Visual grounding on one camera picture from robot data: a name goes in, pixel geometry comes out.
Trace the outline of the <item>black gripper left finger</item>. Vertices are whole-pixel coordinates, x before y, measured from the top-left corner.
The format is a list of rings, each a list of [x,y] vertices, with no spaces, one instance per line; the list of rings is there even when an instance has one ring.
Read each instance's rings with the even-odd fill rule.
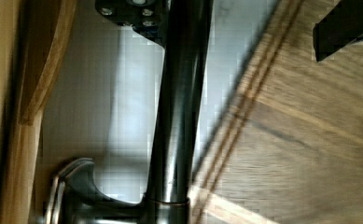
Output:
[[[116,25],[165,46],[170,0],[95,0],[95,9]]]

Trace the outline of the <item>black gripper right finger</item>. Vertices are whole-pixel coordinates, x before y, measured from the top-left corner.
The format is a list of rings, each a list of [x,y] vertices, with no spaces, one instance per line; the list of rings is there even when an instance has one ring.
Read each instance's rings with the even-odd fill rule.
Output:
[[[363,40],[363,0],[340,0],[313,29],[313,46],[318,62],[339,49]]]

